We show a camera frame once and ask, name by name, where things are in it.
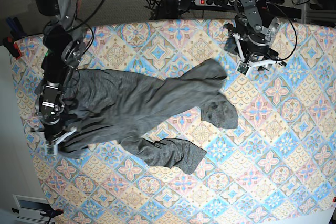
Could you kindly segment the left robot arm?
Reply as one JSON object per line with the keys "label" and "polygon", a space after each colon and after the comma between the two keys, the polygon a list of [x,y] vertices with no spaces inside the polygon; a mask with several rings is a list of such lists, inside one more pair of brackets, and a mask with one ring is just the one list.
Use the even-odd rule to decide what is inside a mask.
{"label": "left robot arm", "polygon": [[235,26],[224,26],[235,41],[236,70],[246,76],[254,69],[260,72],[276,64],[286,66],[279,53],[271,49],[280,28],[279,19],[262,10],[259,1],[234,0]]}

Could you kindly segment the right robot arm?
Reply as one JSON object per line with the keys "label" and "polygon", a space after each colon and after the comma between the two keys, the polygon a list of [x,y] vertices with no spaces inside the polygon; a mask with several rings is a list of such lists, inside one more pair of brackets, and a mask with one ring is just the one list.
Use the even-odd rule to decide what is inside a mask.
{"label": "right robot arm", "polygon": [[36,116],[43,125],[48,155],[61,154],[79,158],[86,145],[67,149],[67,144],[82,133],[85,126],[76,114],[82,75],[81,58],[89,48],[84,42],[83,26],[78,20],[79,3],[72,0],[36,0],[40,12],[50,16],[43,28],[43,45],[47,52],[42,60],[43,78],[35,89]]}

